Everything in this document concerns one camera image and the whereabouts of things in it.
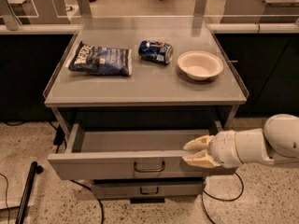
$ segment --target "soda can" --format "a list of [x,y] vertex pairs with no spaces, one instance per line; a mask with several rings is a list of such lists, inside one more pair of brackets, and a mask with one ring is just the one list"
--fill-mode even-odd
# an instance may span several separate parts
[[144,40],[140,43],[138,53],[144,60],[169,64],[173,51],[172,46],[167,43]]

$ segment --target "drawer handle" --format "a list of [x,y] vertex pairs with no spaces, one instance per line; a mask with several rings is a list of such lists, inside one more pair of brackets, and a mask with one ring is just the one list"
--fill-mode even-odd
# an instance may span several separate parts
[[165,169],[165,162],[162,162],[162,167],[160,169],[138,169],[137,162],[134,162],[134,170],[139,173],[157,173]]
[[158,194],[158,193],[159,193],[159,187],[157,187],[157,188],[156,188],[156,191],[153,191],[153,192],[144,192],[144,191],[142,190],[142,188],[140,188],[140,193],[141,193],[142,195]]

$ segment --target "black metal leg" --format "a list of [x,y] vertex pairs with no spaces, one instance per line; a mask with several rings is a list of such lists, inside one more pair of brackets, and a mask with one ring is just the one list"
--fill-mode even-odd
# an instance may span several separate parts
[[16,224],[22,224],[25,218],[26,208],[29,202],[31,189],[34,184],[35,175],[41,174],[44,171],[42,166],[37,166],[37,162],[33,161],[30,166],[29,174],[26,181],[26,186],[21,197],[20,209],[16,218]]

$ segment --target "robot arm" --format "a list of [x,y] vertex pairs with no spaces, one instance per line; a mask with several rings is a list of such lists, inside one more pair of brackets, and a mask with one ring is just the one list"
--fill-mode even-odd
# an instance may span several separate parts
[[250,162],[299,168],[299,118],[276,115],[263,129],[202,136],[187,143],[184,149],[199,151],[183,160],[204,168],[236,168]]

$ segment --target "black cabinet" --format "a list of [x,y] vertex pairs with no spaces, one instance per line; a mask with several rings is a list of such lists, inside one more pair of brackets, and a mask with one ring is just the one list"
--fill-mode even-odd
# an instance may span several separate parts
[[216,34],[249,90],[239,114],[299,113],[298,34]]
[[43,91],[71,37],[0,36],[0,120],[53,119]]

